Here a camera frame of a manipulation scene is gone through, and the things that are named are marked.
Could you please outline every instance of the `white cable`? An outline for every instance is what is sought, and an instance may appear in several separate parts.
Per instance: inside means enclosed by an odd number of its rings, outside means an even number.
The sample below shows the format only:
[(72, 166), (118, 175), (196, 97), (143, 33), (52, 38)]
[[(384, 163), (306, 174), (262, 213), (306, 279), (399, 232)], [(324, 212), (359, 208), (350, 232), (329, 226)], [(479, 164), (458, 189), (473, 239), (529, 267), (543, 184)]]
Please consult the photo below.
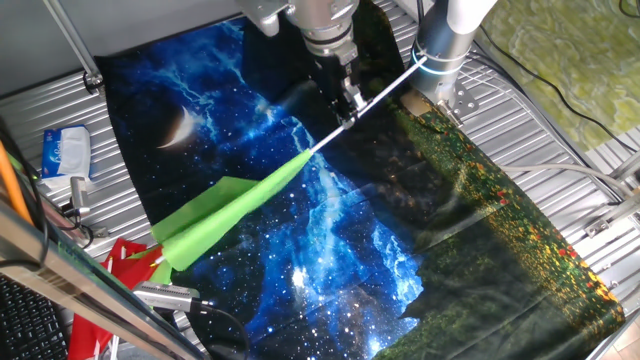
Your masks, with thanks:
[(620, 189), (626, 196), (632, 197), (634, 193), (629, 190), (629, 188), (619, 182), (618, 180), (612, 178), (609, 175), (605, 175), (599, 171), (593, 170), (586, 166), (575, 165), (575, 164), (538, 164), (538, 165), (528, 165), (528, 166), (503, 166), (498, 165), (504, 171), (508, 172), (524, 172), (524, 171), (539, 171), (539, 170), (549, 170), (549, 169), (563, 169), (563, 170), (572, 170), (581, 172), (584, 174), (595, 176), (603, 181), (608, 182), (610, 185), (617, 187)]
[[(471, 69), (472, 69), (472, 70), (474, 70), (474, 71), (478, 71), (478, 72), (481, 74), (480, 76), (482, 76), (482, 75), (491, 76), (491, 75), (487, 74), (486, 72), (480, 71), (480, 69), (473, 69), (473, 68), (471, 68)], [(544, 127), (542, 124), (540, 124), (540, 122), (538, 121), (538, 118), (537, 118), (536, 116), (533, 116), (533, 114), (529, 111), (529, 108), (528, 108), (527, 106), (525, 106), (525, 104), (524, 104), (524, 103), (522, 103), (522, 102), (520, 101), (520, 99), (518, 99), (516, 96), (514, 96), (513, 94), (511, 94), (511, 93), (510, 93), (510, 92), (511, 92), (511, 89), (504, 90), (504, 89), (502, 89), (502, 88), (500, 88), (500, 87), (498, 87), (498, 86), (496, 86), (496, 85), (493, 85), (493, 84), (491, 84), (491, 83), (489, 83), (489, 82), (487, 82), (487, 81), (484, 81), (484, 80), (480, 79), (479, 77), (471, 77), (469, 74), (465, 74), (463, 71), (460, 71), (460, 74), (461, 74), (461, 75), (463, 75), (463, 76), (468, 77), (468, 78), (469, 78), (469, 79), (471, 79), (471, 80), (478, 81), (478, 82), (480, 82), (480, 83), (482, 83), (482, 84), (488, 85), (488, 86), (490, 86), (490, 87), (492, 87), (492, 88), (494, 88), (494, 89), (497, 89), (497, 90), (499, 90), (499, 91), (502, 91), (502, 93), (503, 93), (504, 95), (507, 95), (507, 96), (508, 96), (508, 97), (510, 97), (512, 100), (514, 100), (515, 102), (517, 102), (517, 103), (518, 103), (518, 105), (520, 105), (520, 106), (521, 106), (521, 107), (522, 107), (522, 108), (523, 108), (523, 109), (524, 109), (524, 110), (529, 114), (529, 116), (531, 116), (531, 118), (533, 118), (534, 120), (536, 120), (536, 122), (538, 122), (538, 124), (539, 124), (540, 126)], [(496, 79), (496, 80), (498, 80), (498, 81), (500, 81), (501, 83), (503, 83), (503, 84), (505, 84), (505, 85), (507, 85), (507, 86), (510, 86), (510, 85), (511, 85), (511, 84), (507, 83), (506, 81), (502, 80), (502, 79), (501, 79), (501, 78), (499, 78), (499, 77), (492, 77), (492, 78), (493, 78), (493, 79)], [(569, 154), (571, 154), (571, 153), (572, 153), (572, 151), (571, 151), (570, 149), (568, 149), (568, 148), (567, 148), (567, 147), (566, 147), (566, 146), (565, 146), (561, 141), (558, 141), (558, 139), (557, 139), (557, 138), (556, 138), (556, 142), (557, 142), (557, 143), (558, 143), (558, 145), (560, 145), (560, 147), (562, 147), (562, 149), (564, 149), (567, 153), (569, 153)], [(593, 169), (591, 169), (591, 168), (589, 168), (589, 167), (586, 167), (586, 166), (583, 166), (583, 165), (575, 165), (575, 164), (548, 164), (548, 165), (571, 165), (572, 167), (574, 167), (574, 166), (575, 166), (575, 167), (577, 167), (577, 168), (580, 168), (580, 170), (578, 170), (578, 169), (576, 169), (576, 168), (568, 169), (568, 168), (565, 168), (565, 167), (562, 167), (562, 169), (565, 169), (565, 170), (574, 170), (574, 171), (580, 171), (580, 172), (588, 173), (588, 174), (590, 174), (590, 175), (593, 175), (593, 176), (597, 177), (598, 179), (600, 179), (600, 180), (602, 180), (602, 181), (605, 181), (605, 182), (607, 182), (607, 183), (609, 183), (609, 184), (612, 184), (613, 186), (617, 187), (618, 189), (621, 189), (621, 190), (625, 193), (625, 195), (627, 195), (627, 196), (633, 196), (633, 195), (634, 195), (631, 191), (629, 191), (629, 188), (628, 188), (628, 187), (626, 187), (626, 186), (624, 186), (624, 184), (622, 184), (621, 182), (619, 182), (619, 181), (615, 180), (614, 178), (612, 178), (612, 177), (610, 177), (610, 176), (608, 176), (608, 175), (605, 175), (605, 174), (603, 174), (603, 173), (601, 173), (601, 172), (598, 172), (598, 171), (596, 171), (596, 170), (593, 170)], [(514, 172), (516, 172), (516, 171), (526, 171), (526, 170), (522, 170), (522, 168), (528, 168), (528, 166), (522, 166), (522, 167), (520, 167), (520, 168), (521, 168), (521, 170), (506, 170), (506, 168), (508, 168), (508, 166), (500, 166), (500, 167), (501, 167), (504, 171), (514, 171)], [(600, 176), (600, 175), (608, 177), (608, 178), (609, 178), (609, 180), (604, 179), (604, 178), (603, 178), (602, 176)]]

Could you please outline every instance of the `metal grid surface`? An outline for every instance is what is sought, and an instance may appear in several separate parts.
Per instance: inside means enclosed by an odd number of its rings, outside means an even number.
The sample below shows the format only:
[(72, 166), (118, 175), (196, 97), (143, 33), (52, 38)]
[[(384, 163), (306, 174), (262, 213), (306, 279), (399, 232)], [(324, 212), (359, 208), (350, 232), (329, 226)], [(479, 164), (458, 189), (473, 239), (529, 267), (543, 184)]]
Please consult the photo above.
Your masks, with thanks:
[[(408, 62), (418, 28), (416, 22), (391, 0), (374, 2), (387, 13), (400, 54)], [(574, 156), (549, 131), (540, 112), (494, 72), (469, 62), (463, 67), (460, 79), (480, 105), (477, 113), (462, 119), (462, 130), (494, 162), (502, 165), (575, 163)], [(118, 237), (145, 244), (155, 242), (120, 154), (106, 102), (87, 93), (82, 73), (1, 100), (0, 114), (37, 169), (40, 168), (43, 130), (76, 124), (85, 124), (89, 129), (92, 183), (88, 184), (88, 190), (92, 213), (83, 222), (109, 229), (108, 239), (88, 249), (92, 256), (104, 256)], [(623, 137), (623, 140), (640, 148), (640, 131), (634, 129), (628, 136), (630, 138)], [(601, 170), (610, 172), (629, 155), (616, 152), (617, 144), (605, 145), (589, 156)], [(640, 232), (630, 221), (620, 222), (593, 239), (584, 232), (587, 224), (610, 210), (607, 203), (611, 200), (598, 184), (590, 177), (562, 170), (509, 175), (613, 287), (613, 293), (623, 300), (626, 311), (636, 308)], [(64, 204), (70, 197), (69, 187), (47, 195), (55, 203)]]
[[(87, 92), (82, 73), (0, 101), (0, 115), (27, 160), (40, 169), (43, 131), (84, 124), (91, 134), (91, 183), (87, 184), (91, 214), (83, 217), (87, 226), (105, 226), (109, 238), (96, 240), (87, 251), (94, 257), (106, 255), (118, 237), (152, 243), (149, 221), (129, 178), (116, 142), (105, 100)], [(69, 202), (70, 187), (47, 191), (56, 204)]]

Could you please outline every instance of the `moon print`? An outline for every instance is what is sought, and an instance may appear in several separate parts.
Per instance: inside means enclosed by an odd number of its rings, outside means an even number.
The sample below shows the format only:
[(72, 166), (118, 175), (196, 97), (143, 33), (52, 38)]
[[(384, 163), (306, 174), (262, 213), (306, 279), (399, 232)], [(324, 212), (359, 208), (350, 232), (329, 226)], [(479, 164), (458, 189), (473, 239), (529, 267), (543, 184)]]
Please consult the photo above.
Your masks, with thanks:
[(195, 120), (193, 119), (193, 116), (191, 116), (189, 111), (187, 111), (187, 109), (185, 109), (185, 107), (183, 106), (182, 121), (178, 124), (177, 127), (175, 127), (175, 130), (170, 132), (169, 135), (167, 136), (167, 139), (171, 139), (171, 140), (169, 140), (169, 142), (167, 142), (162, 146), (158, 146), (158, 149), (168, 148), (169, 146), (175, 145), (180, 141), (186, 139), (189, 136), (189, 134), (191, 134), (191, 130), (193, 130), (194, 124), (195, 124)]

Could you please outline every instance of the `keyboard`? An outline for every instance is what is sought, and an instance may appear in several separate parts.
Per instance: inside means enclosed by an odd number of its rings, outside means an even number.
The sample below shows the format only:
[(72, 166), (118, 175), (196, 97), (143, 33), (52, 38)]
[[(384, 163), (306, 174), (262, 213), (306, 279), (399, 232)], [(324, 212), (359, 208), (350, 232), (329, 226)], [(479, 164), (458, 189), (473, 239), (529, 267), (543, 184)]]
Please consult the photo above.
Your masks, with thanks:
[(51, 301), (0, 276), (0, 358), (66, 360), (67, 344)]

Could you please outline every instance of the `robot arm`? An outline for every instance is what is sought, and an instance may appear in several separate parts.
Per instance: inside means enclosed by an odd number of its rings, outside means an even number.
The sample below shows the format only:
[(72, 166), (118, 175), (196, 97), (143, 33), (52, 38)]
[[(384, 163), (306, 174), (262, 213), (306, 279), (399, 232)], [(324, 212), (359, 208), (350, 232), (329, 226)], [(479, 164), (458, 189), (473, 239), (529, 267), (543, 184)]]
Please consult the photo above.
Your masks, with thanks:
[(471, 48), (476, 30), (497, 0), (436, 0), (418, 29), (412, 49), (427, 62), (411, 78), (411, 84), (435, 104), (456, 101), (458, 71)]
[(278, 13), (298, 27), (322, 76), (316, 82), (344, 118), (366, 106), (359, 89), (358, 48), (351, 17), (359, 0), (236, 0), (265, 35), (279, 30)]

